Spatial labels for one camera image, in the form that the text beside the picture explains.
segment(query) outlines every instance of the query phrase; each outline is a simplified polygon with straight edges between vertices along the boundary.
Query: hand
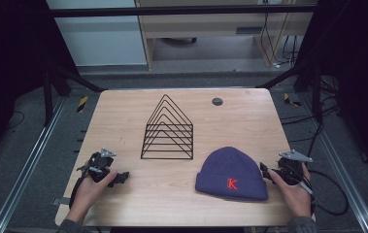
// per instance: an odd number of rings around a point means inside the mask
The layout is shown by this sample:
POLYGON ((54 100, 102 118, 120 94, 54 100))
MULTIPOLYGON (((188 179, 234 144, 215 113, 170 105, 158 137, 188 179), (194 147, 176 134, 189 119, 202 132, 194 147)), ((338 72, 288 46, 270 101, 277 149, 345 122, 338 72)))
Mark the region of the hand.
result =
MULTIPOLYGON (((309 180, 310 173, 307 167, 302 163, 304 176, 309 180)), ((288 185, 276 172, 268 169, 272 180, 278 185, 284 196, 286 205, 292 212, 294 217, 308 216, 311 217, 311 195, 305 190, 301 184, 288 185)))
POLYGON ((113 171, 99 183, 94 182, 90 176, 85 177, 77 190, 74 203, 66 219, 82 225, 89 208, 96 202, 105 187, 107 187, 116 176, 117 171, 113 171))

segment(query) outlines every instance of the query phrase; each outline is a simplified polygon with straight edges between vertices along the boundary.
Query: red letter k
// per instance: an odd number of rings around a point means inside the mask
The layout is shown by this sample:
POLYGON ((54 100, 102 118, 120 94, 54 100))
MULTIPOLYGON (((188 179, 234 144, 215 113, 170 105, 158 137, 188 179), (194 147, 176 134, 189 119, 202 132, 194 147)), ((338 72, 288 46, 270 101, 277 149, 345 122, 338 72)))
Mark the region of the red letter k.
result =
POLYGON ((235 179, 228 179, 228 188, 230 189, 235 189, 235 190, 238 190, 238 187, 235 186, 235 183, 237 182, 238 180, 235 180, 235 179))

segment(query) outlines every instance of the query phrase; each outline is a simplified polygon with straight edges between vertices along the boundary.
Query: sleeve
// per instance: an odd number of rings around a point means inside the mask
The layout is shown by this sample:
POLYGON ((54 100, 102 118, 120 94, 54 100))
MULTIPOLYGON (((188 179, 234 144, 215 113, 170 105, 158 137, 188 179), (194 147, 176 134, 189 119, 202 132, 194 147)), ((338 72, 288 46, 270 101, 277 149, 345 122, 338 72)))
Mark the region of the sleeve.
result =
POLYGON ((317 224, 315 221, 306 216, 299 216, 291 220, 287 224, 288 233, 314 233, 317 232, 317 224))
POLYGON ((74 221, 64 219, 60 224, 59 228, 57 229, 56 233, 91 233, 85 227, 77 224, 74 221))

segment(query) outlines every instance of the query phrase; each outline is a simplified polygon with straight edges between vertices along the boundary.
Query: blue knit beanie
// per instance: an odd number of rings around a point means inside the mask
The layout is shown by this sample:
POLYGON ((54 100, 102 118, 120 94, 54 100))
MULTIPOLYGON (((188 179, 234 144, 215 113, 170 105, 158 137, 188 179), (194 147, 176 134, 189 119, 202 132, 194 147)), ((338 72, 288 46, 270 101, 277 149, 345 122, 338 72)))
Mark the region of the blue knit beanie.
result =
POLYGON ((243 152, 221 148, 205 160, 196 176, 195 189, 238 201, 266 201, 268 192, 256 163, 243 152))

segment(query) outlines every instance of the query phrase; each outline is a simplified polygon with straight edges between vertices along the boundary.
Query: metal file organizer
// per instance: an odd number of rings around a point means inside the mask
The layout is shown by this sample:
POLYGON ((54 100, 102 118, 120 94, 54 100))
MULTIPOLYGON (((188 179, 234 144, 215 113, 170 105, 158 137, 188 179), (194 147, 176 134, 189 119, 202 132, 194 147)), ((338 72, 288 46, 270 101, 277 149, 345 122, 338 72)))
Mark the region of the metal file organizer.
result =
POLYGON ((193 124, 166 94, 148 120, 141 159, 193 159, 193 124))

